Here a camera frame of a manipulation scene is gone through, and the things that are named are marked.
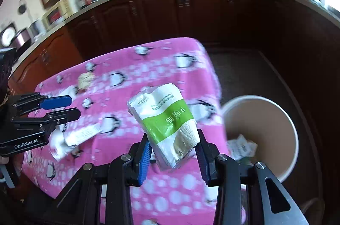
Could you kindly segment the black hanging ladle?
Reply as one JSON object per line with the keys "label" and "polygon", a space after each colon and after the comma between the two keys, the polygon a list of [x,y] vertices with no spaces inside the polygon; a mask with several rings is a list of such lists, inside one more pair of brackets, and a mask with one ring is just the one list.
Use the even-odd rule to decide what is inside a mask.
{"label": "black hanging ladle", "polygon": [[24,1],[19,1],[18,14],[23,15],[27,11],[27,5]]}

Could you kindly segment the blue white toothpaste box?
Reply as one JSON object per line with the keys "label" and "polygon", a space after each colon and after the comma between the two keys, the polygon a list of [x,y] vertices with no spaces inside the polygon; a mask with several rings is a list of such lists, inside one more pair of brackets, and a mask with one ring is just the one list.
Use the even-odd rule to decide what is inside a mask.
{"label": "blue white toothpaste box", "polygon": [[75,131],[71,131],[64,136],[65,143],[68,146],[78,146],[81,143],[89,140],[90,138],[94,137],[98,133],[101,133],[101,126],[100,124],[91,124],[87,127],[82,127]]}

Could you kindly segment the lower wooden base cabinets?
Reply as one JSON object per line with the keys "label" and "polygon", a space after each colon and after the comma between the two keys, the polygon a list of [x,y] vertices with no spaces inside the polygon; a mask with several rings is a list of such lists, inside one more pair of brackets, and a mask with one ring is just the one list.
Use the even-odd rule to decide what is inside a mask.
{"label": "lower wooden base cabinets", "polygon": [[260,51],[306,108],[339,104],[339,20],[305,0],[108,0],[53,33],[10,77],[13,92],[83,60],[137,44],[192,37],[214,54]]}

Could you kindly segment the silver rice cooker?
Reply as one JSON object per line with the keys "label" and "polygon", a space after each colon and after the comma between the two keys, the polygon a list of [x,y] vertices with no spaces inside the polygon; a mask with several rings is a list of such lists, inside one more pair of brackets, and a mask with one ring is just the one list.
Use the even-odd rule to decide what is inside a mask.
{"label": "silver rice cooker", "polygon": [[31,46],[31,35],[28,28],[21,29],[11,39],[10,47],[18,51],[26,51]]}

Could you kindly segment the white printed snack bag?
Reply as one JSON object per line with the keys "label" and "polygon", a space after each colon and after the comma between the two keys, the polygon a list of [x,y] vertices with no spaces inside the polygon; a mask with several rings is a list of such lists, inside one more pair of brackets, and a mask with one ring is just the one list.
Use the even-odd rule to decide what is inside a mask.
{"label": "white printed snack bag", "polygon": [[240,134],[237,139],[228,140],[227,147],[231,158],[235,161],[240,161],[244,158],[255,157],[258,145]]}

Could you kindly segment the pink penguin table cloth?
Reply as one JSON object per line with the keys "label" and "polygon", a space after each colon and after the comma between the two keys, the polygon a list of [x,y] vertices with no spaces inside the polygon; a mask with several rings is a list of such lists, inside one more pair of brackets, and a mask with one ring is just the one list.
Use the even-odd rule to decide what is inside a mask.
{"label": "pink penguin table cloth", "polygon": [[167,161],[153,163],[132,187],[135,224],[212,224],[217,188],[202,180],[188,129],[195,125],[227,153],[220,84],[193,38],[171,38],[105,54],[41,82],[42,95],[71,96],[81,112],[57,129],[45,147],[27,151],[22,170],[57,196],[85,163],[110,163],[149,132]]}

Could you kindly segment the green white tissue pack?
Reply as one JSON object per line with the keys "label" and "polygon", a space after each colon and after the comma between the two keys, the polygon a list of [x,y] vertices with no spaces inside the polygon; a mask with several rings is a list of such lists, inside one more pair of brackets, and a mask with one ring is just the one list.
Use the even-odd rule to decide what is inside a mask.
{"label": "green white tissue pack", "polygon": [[178,168],[200,142],[197,122],[172,83],[139,92],[127,106],[147,134],[161,169]]}

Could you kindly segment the white round trash bin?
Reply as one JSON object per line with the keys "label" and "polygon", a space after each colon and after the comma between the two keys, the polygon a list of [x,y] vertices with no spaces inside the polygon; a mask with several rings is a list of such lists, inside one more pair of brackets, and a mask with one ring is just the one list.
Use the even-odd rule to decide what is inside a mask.
{"label": "white round trash bin", "polygon": [[227,139],[243,135],[256,143],[254,162],[264,162],[280,182],[295,167],[299,138],[289,115],[268,98],[254,95],[231,99],[221,109]]}

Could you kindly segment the white foam block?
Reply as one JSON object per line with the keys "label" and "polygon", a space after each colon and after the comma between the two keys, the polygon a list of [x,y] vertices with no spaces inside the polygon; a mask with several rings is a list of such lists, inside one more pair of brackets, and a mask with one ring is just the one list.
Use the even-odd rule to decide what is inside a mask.
{"label": "white foam block", "polygon": [[49,137],[49,150],[53,158],[57,161],[68,156],[76,146],[69,146],[64,138],[63,129],[66,125],[57,125]]}

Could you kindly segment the cream microwave oven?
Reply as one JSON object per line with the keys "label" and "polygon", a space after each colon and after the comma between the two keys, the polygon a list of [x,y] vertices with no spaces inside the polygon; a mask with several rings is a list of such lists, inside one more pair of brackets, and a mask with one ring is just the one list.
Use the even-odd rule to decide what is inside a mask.
{"label": "cream microwave oven", "polygon": [[60,0],[42,17],[46,29],[52,27],[59,19],[67,19],[79,11],[78,0]]}

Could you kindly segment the beige paper ball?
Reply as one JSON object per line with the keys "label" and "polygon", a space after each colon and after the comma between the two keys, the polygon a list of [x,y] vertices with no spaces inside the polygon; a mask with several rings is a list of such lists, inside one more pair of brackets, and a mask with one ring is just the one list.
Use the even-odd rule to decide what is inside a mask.
{"label": "beige paper ball", "polygon": [[87,90],[92,82],[94,81],[95,79],[95,74],[94,72],[85,72],[85,73],[82,73],[79,77],[78,77],[78,89],[79,90]]}

